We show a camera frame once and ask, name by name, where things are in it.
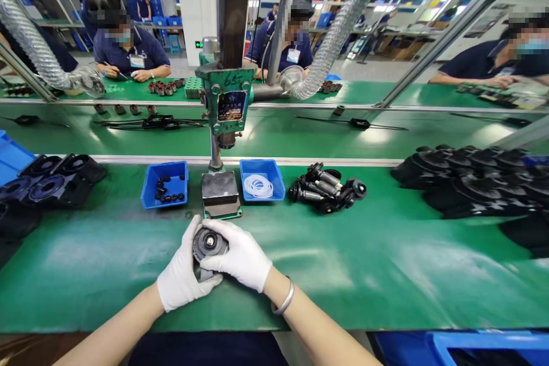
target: metal column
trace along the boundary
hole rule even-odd
[[[267,73],[267,84],[273,85],[276,80],[276,74],[279,71],[280,56],[282,55],[282,46],[284,45],[284,36],[286,35],[286,26],[288,16],[292,8],[293,0],[280,0],[279,12],[277,13],[275,31],[273,33],[273,45],[271,48],[269,72]]]
[[[248,0],[217,0],[217,32],[223,69],[242,67]]]
[[[391,105],[401,93],[442,53],[455,39],[457,39],[484,11],[496,0],[472,0],[469,6],[453,21],[446,31],[433,43],[426,55],[421,57],[412,68],[400,79],[393,89],[375,105],[384,109]]]
[[[46,84],[39,81],[36,75],[11,51],[3,42],[0,42],[0,55],[4,61],[14,69],[34,92],[46,102],[53,102],[57,97],[47,88]]]

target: stack of black housings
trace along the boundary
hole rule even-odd
[[[535,257],[549,257],[549,167],[525,167],[526,154],[496,146],[420,147],[391,176],[402,188],[423,190],[423,200],[442,218],[528,216],[500,229]]]
[[[43,210],[78,209],[106,169],[82,154],[38,156],[0,188],[0,268],[40,223]]]

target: white o-ring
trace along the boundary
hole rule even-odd
[[[273,184],[259,174],[252,174],[244,180],[244,190],[253,197],[273,197]]]

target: id badge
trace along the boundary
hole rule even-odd
[[[140,56],[130,56],[130,64],[132,67],[137,67],[139,69],[145,68],[145,59]]]
[[[494,77],[501,77],[503,75],[512,75],[515,72],[514,67],[504,67],[502,70]]]
[[[297,49],[289,49],[288,50],[288,58],[286,59],[289,62],[297,64],[299,61],[299,55],[301,52]]]

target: green workbench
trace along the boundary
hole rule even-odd
[[[92,331],[154,282],[202,211],[206,167],[189,169],[182,208],[143,209],[146,166],[110,165],[83,210],[47,212],[0,272],[0,332]],[[304,170],[281,167],[286,186]],[[348,210],[318,216],[301,203],[244,204],[234,222],[342,327],[549,327],[549,267],[503,236],[496,219],[440,220],[388,169],[340,170],[368,186],[368,197]],[[154,329],[286,327],[264,296],[227,277]]]
[[[334,95],[316,94],[306,103],[333,105],[372,104],[381,100],[393,86],[392,83],[344,82],[343,89]],[[122,82],[124,91],[108,94],[101,102],[128,101],[186,101],[184,92],[172,97],[159,97],[148,93],[147,87],[134,82]],[[494,107],[479,101],[470,94],[460,94],[454,87],[413,84],[397,99],[399,105]],[[281,103],[297,102],[281,100]],[[159,107],[161,114],[173,114],[178,118],[200,118],[202,108]],[[185,129],[165,132],[121,131],[105,129],[93,124],[103,119],[135,119],[131,114],[118,116],[112,108],[109,115],[100,116],[90,106],[10,104],[0,106],[0,116],[15,117],[20,114],[36,114],[44,120],[54,120],[70,125],[70,128],[33,126],[22,128],[0,119],[0,129],[34,153],[89,153],[92,155],[142,155],[142,156],[208,156],[210,154],[209,130]],[[310,158],[405,158],[417,147],[448,144],[460,147],[473,144],[485,147],[509,135],[515,129],[497,122],[487,122],[455,117],[441,112],[383,112],[375,124],[409,128],[408,132],[370,129],[361,131],[346,124],[311,121],[294,116],[330,118],[330,110],[315,109],[251,109],[248,112],[243,137],[223,156],[235,157],[310,157]],[[366,116],[366,111],[346,111],[337,119]],[[540,115],[527,115],[533,120]],[[536,146],[535,153],[545,154],[546,144]]]

